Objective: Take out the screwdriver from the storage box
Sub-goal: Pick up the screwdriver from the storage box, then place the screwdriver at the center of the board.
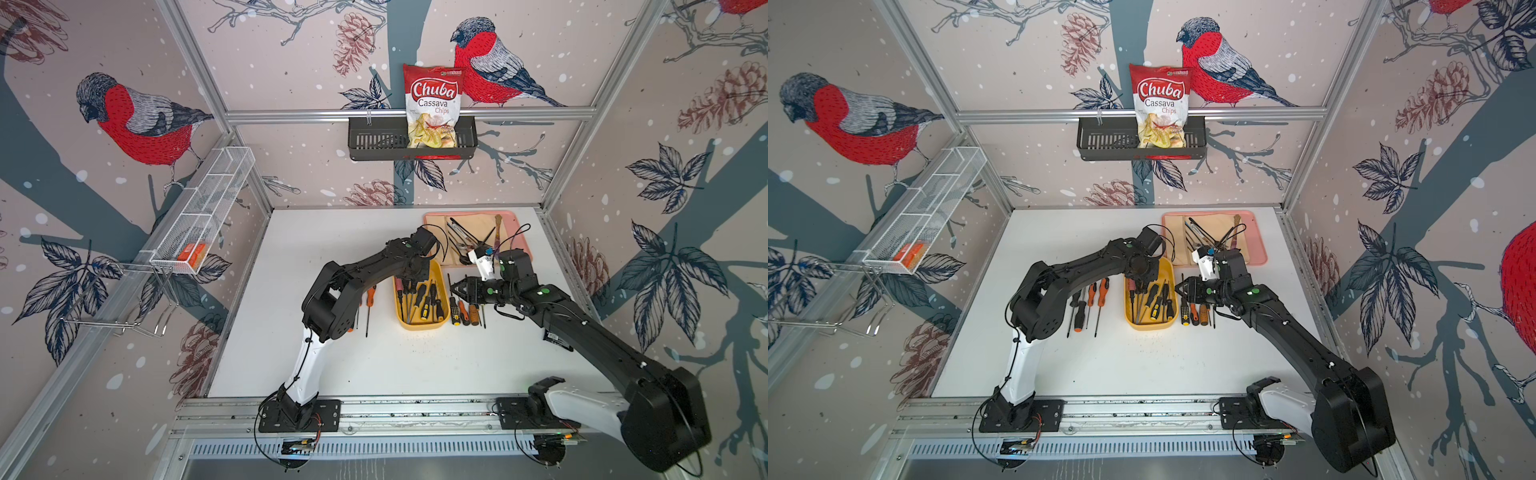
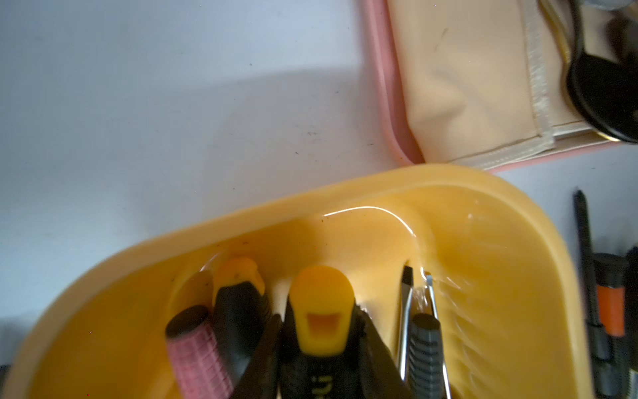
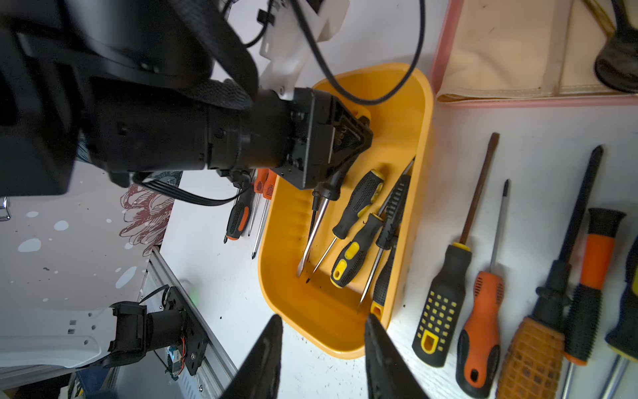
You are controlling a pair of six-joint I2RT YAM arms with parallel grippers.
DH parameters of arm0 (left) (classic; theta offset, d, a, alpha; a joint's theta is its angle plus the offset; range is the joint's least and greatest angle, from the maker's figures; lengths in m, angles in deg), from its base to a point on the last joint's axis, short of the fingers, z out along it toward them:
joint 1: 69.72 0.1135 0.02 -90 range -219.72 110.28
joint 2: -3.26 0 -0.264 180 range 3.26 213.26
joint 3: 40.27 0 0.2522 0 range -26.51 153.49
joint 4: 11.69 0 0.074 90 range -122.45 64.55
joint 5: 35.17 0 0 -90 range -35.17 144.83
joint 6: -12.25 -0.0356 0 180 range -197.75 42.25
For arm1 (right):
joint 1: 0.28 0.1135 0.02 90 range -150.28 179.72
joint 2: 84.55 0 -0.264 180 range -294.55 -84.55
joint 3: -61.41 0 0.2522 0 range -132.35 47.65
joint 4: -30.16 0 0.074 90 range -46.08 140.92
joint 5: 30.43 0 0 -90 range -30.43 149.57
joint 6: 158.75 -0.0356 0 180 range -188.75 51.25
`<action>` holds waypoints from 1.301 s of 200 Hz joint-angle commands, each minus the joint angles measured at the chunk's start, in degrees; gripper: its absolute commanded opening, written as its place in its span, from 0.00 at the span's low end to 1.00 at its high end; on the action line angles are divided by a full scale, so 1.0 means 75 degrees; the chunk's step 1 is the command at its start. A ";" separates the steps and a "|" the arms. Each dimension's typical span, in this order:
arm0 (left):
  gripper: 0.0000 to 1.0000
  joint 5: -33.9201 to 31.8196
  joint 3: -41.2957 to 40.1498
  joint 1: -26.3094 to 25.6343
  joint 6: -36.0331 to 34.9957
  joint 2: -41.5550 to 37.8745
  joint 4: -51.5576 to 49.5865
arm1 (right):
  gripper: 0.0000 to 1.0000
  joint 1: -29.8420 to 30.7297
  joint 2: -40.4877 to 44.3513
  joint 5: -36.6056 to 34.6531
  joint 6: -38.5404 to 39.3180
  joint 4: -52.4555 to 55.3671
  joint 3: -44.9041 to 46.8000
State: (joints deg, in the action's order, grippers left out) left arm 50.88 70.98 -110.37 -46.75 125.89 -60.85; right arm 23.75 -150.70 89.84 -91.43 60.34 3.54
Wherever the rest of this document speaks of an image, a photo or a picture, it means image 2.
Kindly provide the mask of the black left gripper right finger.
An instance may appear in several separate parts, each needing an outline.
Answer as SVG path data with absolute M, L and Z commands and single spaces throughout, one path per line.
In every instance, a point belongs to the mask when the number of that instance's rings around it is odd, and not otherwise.
M 360 398 L 413 398 L 371 317 L 357 306 Z

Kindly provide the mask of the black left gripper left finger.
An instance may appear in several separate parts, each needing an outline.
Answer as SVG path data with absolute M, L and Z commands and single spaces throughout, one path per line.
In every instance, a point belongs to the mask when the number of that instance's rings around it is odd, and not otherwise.
M 274 399 L 278 393 L 282 317 L 272 316 L 231 399 Z

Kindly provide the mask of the thin black precision screwdriver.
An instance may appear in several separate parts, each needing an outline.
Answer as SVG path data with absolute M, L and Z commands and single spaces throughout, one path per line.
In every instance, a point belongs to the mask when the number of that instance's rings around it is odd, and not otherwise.
M 408 385 L 414 398 L 451 398 L 434 279 L 430 272 L 422 275 L 428 312 L 415 314 L 410 320 Z

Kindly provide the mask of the pink handled screwdriver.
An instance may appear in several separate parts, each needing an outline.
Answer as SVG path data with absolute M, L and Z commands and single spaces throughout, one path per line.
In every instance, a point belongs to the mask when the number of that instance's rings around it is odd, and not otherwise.
M 184 398 L 229 398 L 234 384 L 219 353 L 210 312 L 195 305 L 164 329 L 168 358 Z

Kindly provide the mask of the large black yellow-capped screwdriver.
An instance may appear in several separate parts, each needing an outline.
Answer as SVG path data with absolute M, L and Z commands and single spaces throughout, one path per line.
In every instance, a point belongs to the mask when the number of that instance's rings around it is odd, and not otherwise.
M 257 263 L 227 260 L 213 273 L 212 325 L 219 355 L 234 386 L 239 384 L 272 311 Z

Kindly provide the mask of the black yellow deli screwdriver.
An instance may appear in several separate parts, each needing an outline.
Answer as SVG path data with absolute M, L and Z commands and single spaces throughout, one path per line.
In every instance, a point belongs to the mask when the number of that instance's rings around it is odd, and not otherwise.
M 329 266 L 303 269 L 291 283 L 281 330 L 281 397 L 359 397 L 359 331 L 347 276 Z

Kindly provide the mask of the brown handled screwdriver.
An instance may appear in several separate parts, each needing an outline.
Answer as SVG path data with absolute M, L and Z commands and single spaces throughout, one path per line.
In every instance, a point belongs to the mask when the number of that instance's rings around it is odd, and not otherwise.
M 617 398 L 621 383 L 609 337 L 601 321 L 588 207 L 586 196 L 580 189 L 576 189 L 573 193 L 573 206 L 578 230 L 580 266 L 586 301 L 586 330 L 594 391 L 596 398 Z

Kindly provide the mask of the slim orange black screwdriver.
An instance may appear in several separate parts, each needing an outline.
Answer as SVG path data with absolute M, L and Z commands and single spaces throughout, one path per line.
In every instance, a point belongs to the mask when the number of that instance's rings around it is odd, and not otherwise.
M 624 283 L 628 262 L 615 254 L 593 254 L 596 273 L 596 292 L 599 314 L 611 350 L 611 362 L 615 369 L 617 393 L 613 398 L 626 398 L 628 390 L 628 349 L 625 326 Z

